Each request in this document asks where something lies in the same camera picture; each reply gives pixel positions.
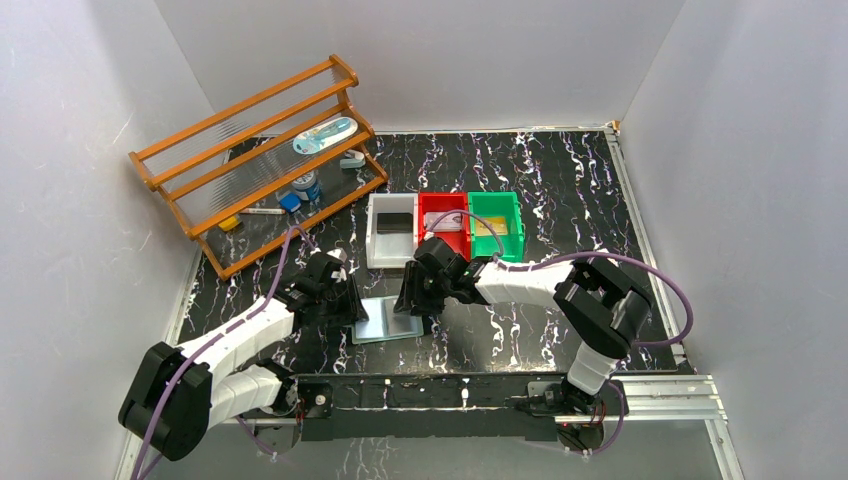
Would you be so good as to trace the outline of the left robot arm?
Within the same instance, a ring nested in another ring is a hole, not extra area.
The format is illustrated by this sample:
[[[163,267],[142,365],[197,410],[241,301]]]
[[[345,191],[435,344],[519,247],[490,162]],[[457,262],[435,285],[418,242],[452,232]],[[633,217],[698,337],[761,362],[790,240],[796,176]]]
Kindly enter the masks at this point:
[[[348,326],[367,314],[341,249],[316,250],[292,280],[208,334],[144,354],[118,422],[176,461],[206,432],[252,410],[289,416],[302,405],[293,373],[259,353],[311,324]]]

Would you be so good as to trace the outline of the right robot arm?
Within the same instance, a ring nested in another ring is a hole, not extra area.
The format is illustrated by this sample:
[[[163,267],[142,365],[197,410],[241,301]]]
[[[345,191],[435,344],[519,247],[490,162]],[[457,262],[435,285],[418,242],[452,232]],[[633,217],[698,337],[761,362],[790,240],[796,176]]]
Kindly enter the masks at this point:
[[[466,259],[445,241],[423,241],[405,265],[397,313],[439,315],[462,304],[520,303],[559,309],[581,340],[564,389],[594,397],[630,352],[652,310],[651,296],[607,252],[511,263],[496,255]]]

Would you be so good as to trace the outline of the white magnetic stripe card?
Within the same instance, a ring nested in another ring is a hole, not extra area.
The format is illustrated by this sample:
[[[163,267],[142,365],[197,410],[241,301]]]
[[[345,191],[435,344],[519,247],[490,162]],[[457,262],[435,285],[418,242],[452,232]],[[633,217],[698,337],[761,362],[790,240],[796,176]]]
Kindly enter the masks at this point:
[[[464,220],[460,213],[426,212],[423,225],[426,231],[431,232],[459,232],[463,229]]]

